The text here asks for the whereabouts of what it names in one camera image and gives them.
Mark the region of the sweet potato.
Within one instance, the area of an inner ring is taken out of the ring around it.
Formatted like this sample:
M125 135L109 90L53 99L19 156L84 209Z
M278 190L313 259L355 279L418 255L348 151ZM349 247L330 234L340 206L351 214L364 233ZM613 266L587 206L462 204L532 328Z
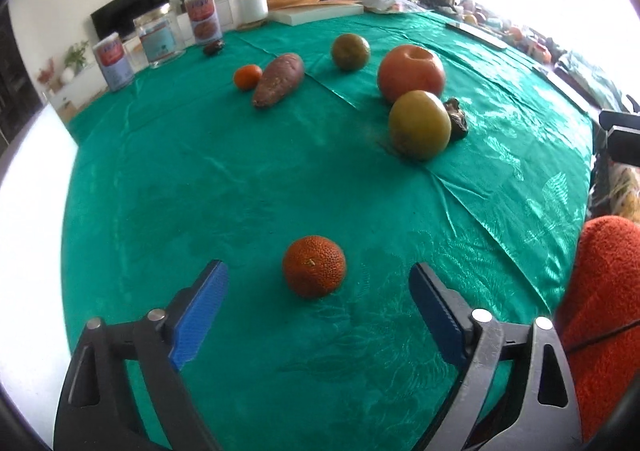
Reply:
M298 54L279 55L262 72L252 104L258 108L272 107L293 92L302 82L304 75L304 62Z

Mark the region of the white cardboard box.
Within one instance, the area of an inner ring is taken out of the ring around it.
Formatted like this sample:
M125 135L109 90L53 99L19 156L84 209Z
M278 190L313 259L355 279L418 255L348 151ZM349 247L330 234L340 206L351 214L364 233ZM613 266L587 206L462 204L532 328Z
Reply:
M46 448L70 364L61 256L77 150L47 105L1 156L1 391Z

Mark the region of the tray of toys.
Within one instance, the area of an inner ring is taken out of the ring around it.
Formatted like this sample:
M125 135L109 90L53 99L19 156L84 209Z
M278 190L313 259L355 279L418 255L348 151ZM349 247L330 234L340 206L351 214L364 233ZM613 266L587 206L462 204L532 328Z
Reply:
M447 6L446 10L450 13L450 18L490 33L538 63L554 65L567 54L567 50L552 37L544 36L525 25L513 24L473 0L460 0L457 4Z

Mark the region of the dark wrinkled fruit near apple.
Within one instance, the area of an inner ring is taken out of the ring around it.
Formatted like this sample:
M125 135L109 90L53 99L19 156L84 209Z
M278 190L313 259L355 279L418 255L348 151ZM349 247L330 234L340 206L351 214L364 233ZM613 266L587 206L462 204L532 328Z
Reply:
M444 102L444 107L450 119L450 141L457 142L464 139L469 134L469 125L466 115L460 107L459 100L449 98Z

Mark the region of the yellow-green round fruit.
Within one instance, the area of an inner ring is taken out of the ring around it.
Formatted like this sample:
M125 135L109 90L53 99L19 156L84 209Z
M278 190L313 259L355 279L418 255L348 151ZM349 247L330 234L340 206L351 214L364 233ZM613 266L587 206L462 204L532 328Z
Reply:
M427 160L447 148L451 138L449 115L438 96L412 90L398 98L388 115L390 142L400 154Z

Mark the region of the large red apple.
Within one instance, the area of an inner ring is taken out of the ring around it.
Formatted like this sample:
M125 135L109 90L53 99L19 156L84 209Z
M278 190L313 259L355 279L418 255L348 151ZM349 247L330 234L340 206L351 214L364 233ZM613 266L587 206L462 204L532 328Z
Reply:
M441 96L445 85L445 69L439 56L415 44L393 48L378 67L378 89L389 104L413 90Z

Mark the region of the near small orange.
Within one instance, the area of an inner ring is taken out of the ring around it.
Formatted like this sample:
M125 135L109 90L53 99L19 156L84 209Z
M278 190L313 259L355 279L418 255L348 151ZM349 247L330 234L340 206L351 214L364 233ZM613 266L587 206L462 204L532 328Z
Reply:
M319 235L296 240L282 260L288 287L300 297L320 298L338 289L347 273L344 252L335 242Z

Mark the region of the small orange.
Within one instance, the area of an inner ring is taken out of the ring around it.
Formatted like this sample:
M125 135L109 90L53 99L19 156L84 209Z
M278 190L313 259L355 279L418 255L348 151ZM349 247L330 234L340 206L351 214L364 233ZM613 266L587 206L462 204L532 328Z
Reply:
M257 87L262 78L262 68L256 64L247 64L233 74L233 84L241 91L250 91Z
M288 287L300 297L320 298L338 289L347 273L344 252L335 242L319 235L296 240L282 260Z

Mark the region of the white plastic snack bag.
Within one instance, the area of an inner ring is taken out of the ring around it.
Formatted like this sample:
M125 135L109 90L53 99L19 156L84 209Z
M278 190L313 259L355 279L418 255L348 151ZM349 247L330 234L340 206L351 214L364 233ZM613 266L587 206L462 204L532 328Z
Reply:
M420 4L409 0L354 0L360 3L364 10L376 14L405 14L425 13L426 9Z

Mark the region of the green-brown round fruit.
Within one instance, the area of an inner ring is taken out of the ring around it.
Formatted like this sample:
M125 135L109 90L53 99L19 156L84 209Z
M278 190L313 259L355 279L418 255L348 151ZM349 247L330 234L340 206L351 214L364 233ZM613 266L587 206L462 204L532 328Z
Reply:
M363 36L343 34L333 41L331 55L340 70L361 70L370 60L370 44Z

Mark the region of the green satin tablecloth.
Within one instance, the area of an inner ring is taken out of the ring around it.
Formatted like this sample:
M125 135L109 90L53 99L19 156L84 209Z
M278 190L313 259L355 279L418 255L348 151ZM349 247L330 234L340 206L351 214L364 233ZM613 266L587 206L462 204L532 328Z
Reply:
M368 64L334 63L343 34ZM425 163L390 144L376 85L401 44L437 53L469 134ZM241 66L285 53L305 67L272 107L241 91ZM63 231L71 341L85 322L166 305L206 263L229 292L183 369L227 450L408 450L457 372L442 361L409 289L427 263L475 308L529 323L561 301L585 220L589 118L513 50L446 29L436 15L268 24L228 34L102 96L68 126L79 146ZM302 237L341 247L347 273L320 298L286 284Z

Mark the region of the red flower vase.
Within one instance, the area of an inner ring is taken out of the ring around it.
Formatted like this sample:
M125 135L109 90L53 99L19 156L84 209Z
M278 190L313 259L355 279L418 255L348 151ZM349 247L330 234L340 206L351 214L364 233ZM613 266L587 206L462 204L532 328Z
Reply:
M39 82L40 86L47 91L56 91L56 83L58 82L58 80L56 79L55 64L52 58L47 60L46 66L39 71L37 81Z

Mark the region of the far small orange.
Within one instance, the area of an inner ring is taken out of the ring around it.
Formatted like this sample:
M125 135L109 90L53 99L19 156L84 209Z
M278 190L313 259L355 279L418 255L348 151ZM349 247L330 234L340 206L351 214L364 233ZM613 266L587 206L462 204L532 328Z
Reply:
M262 68L256 64L247 64L233 74L233 84L241 91L250 91L257 87L262 78Z

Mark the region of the small dark fruit by cans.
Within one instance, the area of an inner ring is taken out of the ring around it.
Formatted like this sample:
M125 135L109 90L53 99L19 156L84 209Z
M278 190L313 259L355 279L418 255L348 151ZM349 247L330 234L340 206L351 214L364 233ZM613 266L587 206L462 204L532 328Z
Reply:
M224 41L222 39L215 40L210 42L209 44L206 44L206 46L203 48L203 53L207 56L213 56L218 52L221 52L223 47Z

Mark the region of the glass jar teal label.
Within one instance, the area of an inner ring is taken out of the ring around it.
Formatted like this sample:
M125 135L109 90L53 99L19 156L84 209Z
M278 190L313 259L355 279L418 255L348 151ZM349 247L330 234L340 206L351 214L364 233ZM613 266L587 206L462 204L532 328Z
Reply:
M152 68L179 58L186 50L177 17L169 3L135 18L134 28Z

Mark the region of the white flat box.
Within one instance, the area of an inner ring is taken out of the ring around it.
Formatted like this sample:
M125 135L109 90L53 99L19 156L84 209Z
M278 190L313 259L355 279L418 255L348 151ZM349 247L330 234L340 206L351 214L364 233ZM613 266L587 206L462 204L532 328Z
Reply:
M288 26L297 26L330 18L346 18L346 16L360 15L363 12L364 7L359 2L331 0L272 10L268 14L268 20Z

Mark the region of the black television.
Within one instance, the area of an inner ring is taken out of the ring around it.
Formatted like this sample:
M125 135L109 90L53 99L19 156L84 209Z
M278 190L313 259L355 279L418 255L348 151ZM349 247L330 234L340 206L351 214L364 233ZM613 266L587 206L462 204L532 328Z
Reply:
M112 0L92 12L90 18L99 39L104 39L112 33L127 38L136 30L136 18L168 2L169 0Z

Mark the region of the right red-labelled tin can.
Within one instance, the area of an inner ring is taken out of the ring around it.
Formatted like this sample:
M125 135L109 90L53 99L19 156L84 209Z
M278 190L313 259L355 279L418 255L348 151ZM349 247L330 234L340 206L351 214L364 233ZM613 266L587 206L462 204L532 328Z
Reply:
M184 7L197 44L210 44L222 39L215 0L184 0Z

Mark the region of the black-lidded clear canister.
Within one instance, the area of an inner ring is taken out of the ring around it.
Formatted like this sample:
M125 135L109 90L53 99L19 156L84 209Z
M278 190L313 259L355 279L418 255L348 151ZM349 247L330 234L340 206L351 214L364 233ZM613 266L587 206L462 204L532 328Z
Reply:
M236 29L258 25L268 18L267 0L228 0Z

